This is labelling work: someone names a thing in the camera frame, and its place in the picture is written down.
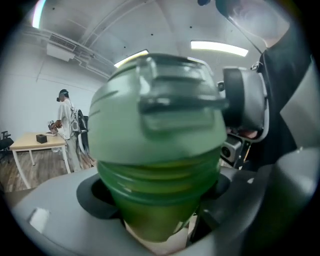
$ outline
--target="green plastic jar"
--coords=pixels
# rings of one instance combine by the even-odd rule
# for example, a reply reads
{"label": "green plastic jar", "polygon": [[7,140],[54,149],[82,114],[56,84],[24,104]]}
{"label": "green plastic jar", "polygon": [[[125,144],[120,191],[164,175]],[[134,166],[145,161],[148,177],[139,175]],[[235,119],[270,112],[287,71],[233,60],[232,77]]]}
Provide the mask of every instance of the green plastic jar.
{"label": "green plastic jar", "polygon": [[217,181],[220,149],[153,166],[99,161],[98,172],[135,234],[146,241],[164,242],[188,223],[201,196]]}

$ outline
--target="wooden floor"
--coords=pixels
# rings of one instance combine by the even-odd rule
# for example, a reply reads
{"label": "wooden floor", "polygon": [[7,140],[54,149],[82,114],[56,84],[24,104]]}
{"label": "wooden floor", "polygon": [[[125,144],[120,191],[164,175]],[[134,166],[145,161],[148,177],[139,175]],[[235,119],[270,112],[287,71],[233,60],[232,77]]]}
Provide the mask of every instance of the wooden floor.
{"label": "wooden floor", "polygon": [[[51,150],[33,151],[34,166],[31,163],[29,152],[18,152],[17,155],[23,173],[29,181],[31,188],[36,188],[41,183],[51,178],[67,174],[62,152],[54,153]],[[12,154],[9,155],[9,161],[10,163],[7,162],[7,158],[5,157],[0,162],[0,182],[3,185],[4,192],[7,193],[27,189],[19,175]],[[89,158],[83,154],[82,164],[84,170],[91,167]]]}

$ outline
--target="office chair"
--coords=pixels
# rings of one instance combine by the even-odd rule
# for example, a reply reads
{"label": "office chair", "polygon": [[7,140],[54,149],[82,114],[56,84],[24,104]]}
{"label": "office chair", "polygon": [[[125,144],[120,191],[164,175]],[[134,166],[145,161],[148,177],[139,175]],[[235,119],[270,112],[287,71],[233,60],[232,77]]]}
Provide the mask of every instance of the office chair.
{"label": "office chair", "polygon": [[11,138],[9,138],[11,134],[8,134],[7,130],[1,133],[2,133],[2,139],[0,136],[0,153],[2,153],[2,157],[0,158],[0,163],[3,158],[7,157],[7,162],[9,164],[10,161],[8,157],[8,151],[9,151],[9,147],[14,143],[14,141]]}

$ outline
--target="white wall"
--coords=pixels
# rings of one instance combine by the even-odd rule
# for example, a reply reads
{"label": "white wall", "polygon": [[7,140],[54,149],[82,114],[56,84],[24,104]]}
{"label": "white wall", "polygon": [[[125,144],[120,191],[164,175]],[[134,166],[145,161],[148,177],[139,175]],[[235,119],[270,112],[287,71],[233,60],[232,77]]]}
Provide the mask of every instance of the white wall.
{"label": "white wall", "polygon": [[95,91],[105,83],[76,61],[48,56],[35,44],[15,43],[0,68],[0,132],[8,130],[13,140],[25,132],[46,132],[47,122],[57,119],[61,89],[88,115]]}

